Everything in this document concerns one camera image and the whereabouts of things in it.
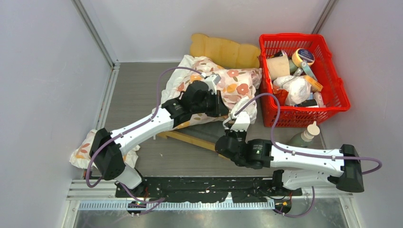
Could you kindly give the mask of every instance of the floral pillow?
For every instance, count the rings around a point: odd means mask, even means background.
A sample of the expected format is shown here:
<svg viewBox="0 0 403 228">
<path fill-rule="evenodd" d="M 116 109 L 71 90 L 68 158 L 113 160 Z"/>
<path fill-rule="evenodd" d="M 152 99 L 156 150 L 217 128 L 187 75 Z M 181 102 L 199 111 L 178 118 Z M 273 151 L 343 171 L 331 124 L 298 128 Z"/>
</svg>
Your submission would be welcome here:
<svg viewBox="0 0 403 228">
<path fill-rule="evenodd" d="M 198 57 L 192 68 L 206 73 L 206 76 L 212 74 L 220 75 L 221 80 L 217 84 L 217 90 L 221 90 L 222 100 L 230 110 L 240 99 L 246 96 L 253 98 L 256 93 L 256 88 L 259 87 L 262 78 L 261 69 L 251 68 L 227 70 L 213 63 L 213 61 L 207 57 Z M 172 97 L 178 97 L 181 91 L 185 91 L 189 84 L 198 80 L 203 80 L 203 78 L 197 73 L 185 76 Z M 250 115 L 251 123 L 254 123 L 257 114 L 256 103 L 253 102 L 249 105 L 246 108 L 246 111 Z M 206 114 L 194 114 L 189 121 L 182 123 L 176 128 L 179 129 L 189 125 L 225 120 L 226 118 L 227 116 L 214 118 L 209 117 Z"/>
</svg>

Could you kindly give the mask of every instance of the red basket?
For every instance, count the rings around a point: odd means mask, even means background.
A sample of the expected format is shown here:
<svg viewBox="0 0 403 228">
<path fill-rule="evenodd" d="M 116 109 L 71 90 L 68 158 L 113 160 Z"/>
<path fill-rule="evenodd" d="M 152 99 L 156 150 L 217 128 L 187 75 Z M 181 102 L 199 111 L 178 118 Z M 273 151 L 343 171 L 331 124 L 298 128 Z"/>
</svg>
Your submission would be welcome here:
<svg viewBox="0 0 403 228">
<path fill-rule="evenodd" d="M 298 48 L 308 49 L 315 56 L 312 71 L 317 80 L 323 85 L 321 91 L 326 108 L 299 108 L 282 106 L 278 127 L 306 127 L 316 121 L 321 124 L 338 112 L 350 109 L 350 101 L 345 93 L 343 81 L 337 76 L 332 63 L 332 53 L 327 48 L 321 35 L 306 35 L 299 33 L 263 34 L 259 38 L 261 55 L 260 66 L 263 68 L 263 78 L 260 86 L 261 93 L 273 93 L 266 58 L 285 50 L 292 55 Z M 266 127 L 273 125 L 277 116 L 277 105 L 272 97 L 261 98 L 263 120 Z"/>
</svg>

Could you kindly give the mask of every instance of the white bottle cap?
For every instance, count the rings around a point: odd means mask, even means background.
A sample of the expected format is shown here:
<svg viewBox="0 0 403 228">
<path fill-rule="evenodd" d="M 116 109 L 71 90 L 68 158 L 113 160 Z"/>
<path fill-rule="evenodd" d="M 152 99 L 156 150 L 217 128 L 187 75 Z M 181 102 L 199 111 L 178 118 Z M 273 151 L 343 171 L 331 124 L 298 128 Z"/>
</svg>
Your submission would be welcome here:
<svg viewBox="0 0 403 228">
<path fill-rule="evenodd" d="M 313 124 L 308 125 L 307 129 L 301 135 L 305 142 L 310 142 L 312 139 L 320 133 L 319 127 L 316 125 L 316 121 Z"/>
</svg>

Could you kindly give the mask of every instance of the robotic arm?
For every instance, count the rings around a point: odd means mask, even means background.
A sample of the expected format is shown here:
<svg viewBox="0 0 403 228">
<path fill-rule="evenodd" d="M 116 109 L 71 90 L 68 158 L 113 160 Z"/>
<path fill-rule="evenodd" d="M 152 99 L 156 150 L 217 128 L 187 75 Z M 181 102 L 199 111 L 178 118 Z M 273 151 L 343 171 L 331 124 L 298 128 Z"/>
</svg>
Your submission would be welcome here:
<svg viewBox="0 0 403 228">
<path fill-rule="evenodd" d="M 105 128 L 99 130 L 95 135 L 90 155 L 93 157 L 104 143 L 110 141 L 94 157 L 94 163 L 101 171 L 103 179 L 114 179 L 130 189 L 136 188 L 142 182 L 142 177 L 137 170 L 125 165 L 122 155 L 126 155 L 148 138 L 172 130 L 190 120 L 193 114 L 205 113 L 211 117 L 227 115 L 229 110 L 222 102 L 221 92 L 216 89 L 220 79 L 219 75 L 211 75 L 203 81 L 193 82 L 179 97 L 166 101 L 151 115 L 129 126 L 111 133 Z M 226 134 L 217 141 L 216 151 L 238 166 L 253 169 L 263 167 L 300 169 L 275 171 L 272 186 L 276 189 L 296 190 L 310 186 L 335 186 L 348 192 L 364 191 L 360 161 L 314 157 L 315 155 L 358 157 L 353 146 L 343 145 L 341 149 L 315 150 L 280 143 L 274 145 L 274 142 L 263 139 L 246 142 L 249 123 L 249 115 L 246 112 L 240 112 L 238 115 L 230 114 L 230 117 L 223 122 Z M 304 152 L 311 156 L 286 153 L 281 148 Z"/>
</svg>

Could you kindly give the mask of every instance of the green bottle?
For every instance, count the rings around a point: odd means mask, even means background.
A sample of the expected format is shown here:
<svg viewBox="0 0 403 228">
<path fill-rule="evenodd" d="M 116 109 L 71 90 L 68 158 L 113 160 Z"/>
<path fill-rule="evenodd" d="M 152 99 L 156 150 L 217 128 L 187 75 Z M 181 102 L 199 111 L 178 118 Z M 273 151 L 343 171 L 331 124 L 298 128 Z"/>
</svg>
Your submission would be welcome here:
<svg viewBox="0 0 403 228">
<path fill-rule="evenodd" d="M 305 131 L 294 135 L 294 137 L 290 139 L 287 145 L 307 148 L 313 144 L 312 139 L 319 133 L 320 129 L 316 125 L 316 121 L 314 121 L 313 124 L 308 125 Z"/>
</svg>

